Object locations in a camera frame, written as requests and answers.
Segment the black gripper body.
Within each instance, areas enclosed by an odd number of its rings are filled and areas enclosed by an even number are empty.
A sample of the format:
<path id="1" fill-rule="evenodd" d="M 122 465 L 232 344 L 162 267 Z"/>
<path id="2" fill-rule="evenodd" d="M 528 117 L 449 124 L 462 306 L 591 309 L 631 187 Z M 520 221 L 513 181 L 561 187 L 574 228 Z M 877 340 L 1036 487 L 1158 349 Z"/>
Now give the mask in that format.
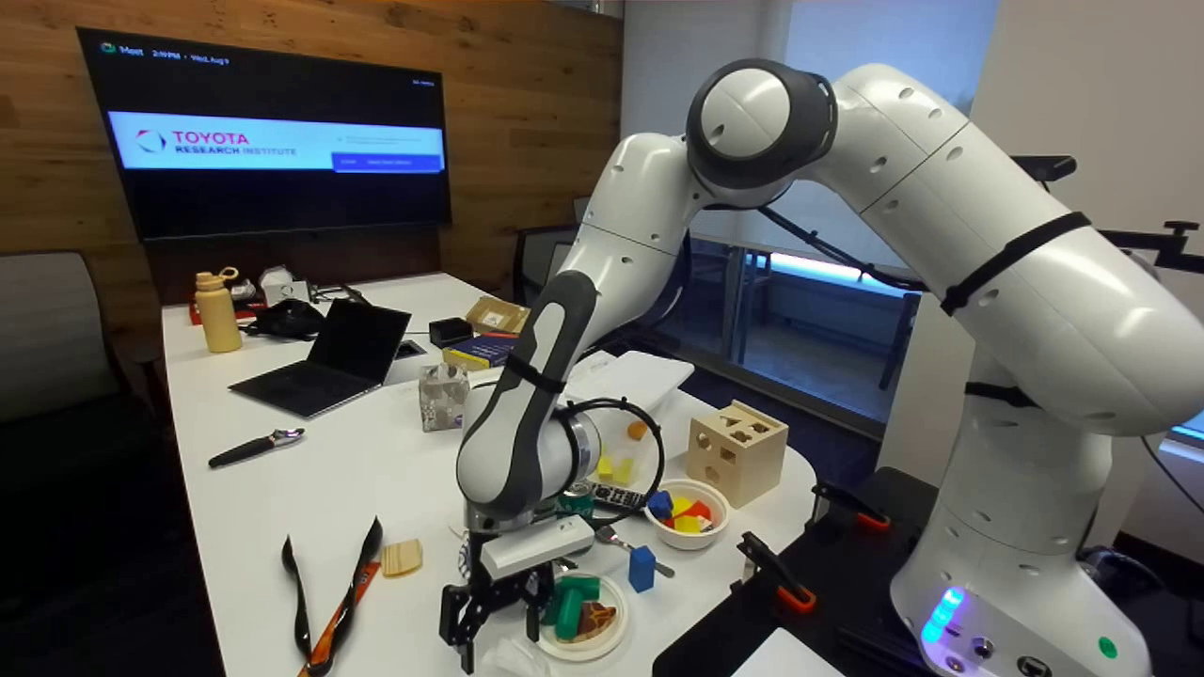
<path id="1" fill-rule="evenodd" d="M 452 622 L 466 615 L 480 615 L 487 625 L 497 611 L 523 603 L 528 592 L 546 593 L 546 607 L 549 607 L 552 568 L 538 563 L 507 579 L 492 579 L 487 568 L 475 568 L 462 586 L 449 583 L 441 592 L 441 637 L 452 640 Z"/>

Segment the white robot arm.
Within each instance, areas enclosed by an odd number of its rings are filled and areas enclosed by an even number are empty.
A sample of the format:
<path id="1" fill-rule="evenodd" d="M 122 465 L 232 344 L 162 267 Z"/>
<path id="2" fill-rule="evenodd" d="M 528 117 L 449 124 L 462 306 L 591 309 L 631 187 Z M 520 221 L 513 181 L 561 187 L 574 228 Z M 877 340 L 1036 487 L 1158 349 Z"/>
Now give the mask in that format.
<path id="1" fill-rule="evenodd" d="M 927 667 L 971 677 L 1157 677 L 1144 633 L 1079 563 L 1119 438 L 1204 405 L 1204 329 L 1089 213 L 952 103 L 887 65 L 838 78 L 719 67 L 685 127 L 625 136 L 457 460 L 482 586 L 549 561 L 542 507 L 594 455 L 549 438 L 584 349 L 664 294 L 703 208 L 837 191 L 974 344 L 964 423 L 887 597 Z"/>

